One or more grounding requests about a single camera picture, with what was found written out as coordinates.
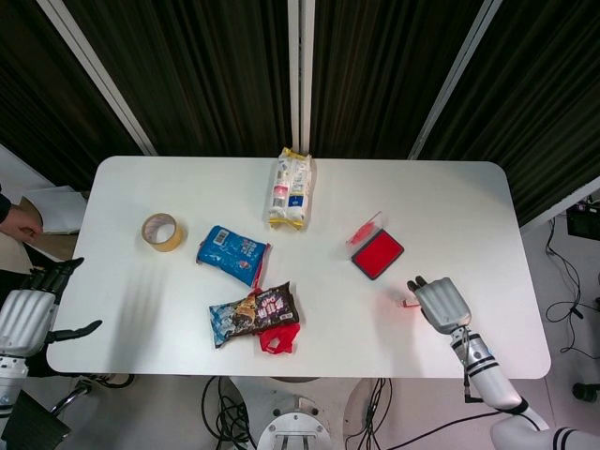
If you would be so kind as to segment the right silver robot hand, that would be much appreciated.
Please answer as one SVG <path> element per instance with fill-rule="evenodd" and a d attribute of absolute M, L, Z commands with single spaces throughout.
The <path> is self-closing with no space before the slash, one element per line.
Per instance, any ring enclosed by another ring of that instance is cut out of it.
<path fill-rule="evenodd" d="M 471 322 L 471 311 L 450 277 L 426 282 L 422 277 L 407 282 L 424 317 L 443 335 L 451 335 Z"/>

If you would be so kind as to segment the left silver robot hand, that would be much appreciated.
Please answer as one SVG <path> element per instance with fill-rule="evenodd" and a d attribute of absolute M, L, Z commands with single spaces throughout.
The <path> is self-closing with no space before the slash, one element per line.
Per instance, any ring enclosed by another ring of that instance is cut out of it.
<path fill-rule="evenodd" d="M 26 358 L 46 344 L 86 337 L 102 325 L 96 320 L 75 330 L 53 329 L 62 294 L 83 262 L 76 258 L 34 268 L 19 288 L 9 292 L 1 307 L 1 354 Z"/>

